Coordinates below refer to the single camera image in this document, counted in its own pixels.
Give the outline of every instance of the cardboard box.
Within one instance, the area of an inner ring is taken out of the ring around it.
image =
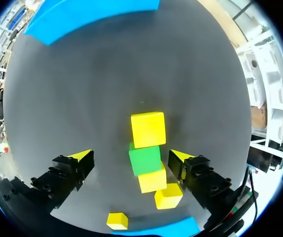
[[[251,106],[251,124],[253,128],[264,129],[267,125],[266,103],[259,109]]]

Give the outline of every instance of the black cable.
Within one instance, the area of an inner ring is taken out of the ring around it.
[[[255,193],[254,193],[254,186],[253,186],[253,178],[252,178],[252,171],[249,171],[249,175],[250,175],[250,183],[251,183],[251,190],[252,190],[252,197],[253,197],[253,201],[254,201],[254,206],[255,206],[255,216],[254,216],[254,220],[253,223],[256,220],[256,217],[258,215],[258,205],[256,203],[256,197],[255,197]]]
[[[237,233],[243,226],[245,222],[243,219],[239,220],[234,224],[229,230],[227,230],[221,237],[229,237],[232,233]]]
[[[236,204],[241,199],[241,197],[242,197],[242,195],[244,193],[247,181],[248,181],[249,173],[250,173],[250,167],[247,166],[243,182],[242,182],[241,186],[239,187],[240,188],[240,192],[237,194],[237,197],[234,199],[235,202],[233,203],[233,205],[230,207],[230,209],[228,211],[226,211],[226,214],[224,215],[224,217],[220,218],[217,222],[215,222],[216,224],[211,225],[208,228],[206,228],[205,230],[203,230],[200,233],[198,233],[196,235],[197,237],[202,237],[202,236],[208,235],[209,232],[211,232],[213,229],[217,229],[217,227],[219,227],[219,225],[226,219],[226,217],[229,215],[231,210],[236,206]]]

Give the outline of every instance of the cable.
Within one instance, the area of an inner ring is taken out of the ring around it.
[[[236,198],[233,199],[234,203],[230,206],[230,209],[228,209],[225,212],[225,215],[222,218],[220,218],[218,221],[215,221],[213,225],[210,225],[209,227],[205,228],[205,230],[203,230],[201,232],[201,235],[199,235],[199,236],[203,236],[205,234],[208,234],[214,228],[218,227],[226,219],[226,217],[230,214],[231,210],[236,206],[236,204],[239,202],[239,200],[241,199],[241,197],[244,193],[244,190],[245,190],[245,187],[246,187],[246,184],[247,184],[247,181],[248,181],[249,172],[250,172],[250,167],[247,166],[244,179],[242,181],[241,186],[239,187],[240,191],[238,192]]]
[[[249,175],[250,175],[250,183],[251,183],[251,189],[252,189],[252,197],[254,200],[254,206],[255,206],[255,216],[254,216],[254,220],[253,223],[256,221],[256,217],[258,215],[258,205],[256,203],[256,197],[255,197],[255,193],[254,193],[254,186],[253,186],[253,178],[252,178],[252,171],[249,171]]]

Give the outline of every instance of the blue foam mat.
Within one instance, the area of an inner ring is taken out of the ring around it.
[[[66,34],[103,18],[157,10],[160,0],[46,0],[25,34],[50,45]]]
[[[113,235],[122,236],[146,236],[157,235],[162,237],[190,237],[200,232],[200,228],[197,225],[193,217],[188,217],[182,221],[175,222],[166,226],[161,226],[154,229],[142,230],[142,231],[122,231],[112,232]]]

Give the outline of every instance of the wall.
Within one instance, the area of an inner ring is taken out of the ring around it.
[[[249,0],[217,0],[223,9],[233,18],[238,12],[244,8]],[[251,5],[236,20],[236,24],[245,34],[248,40],[253,39],[261,34],[261,25],[267,25],[266,17],[261,13],[256,5]]]

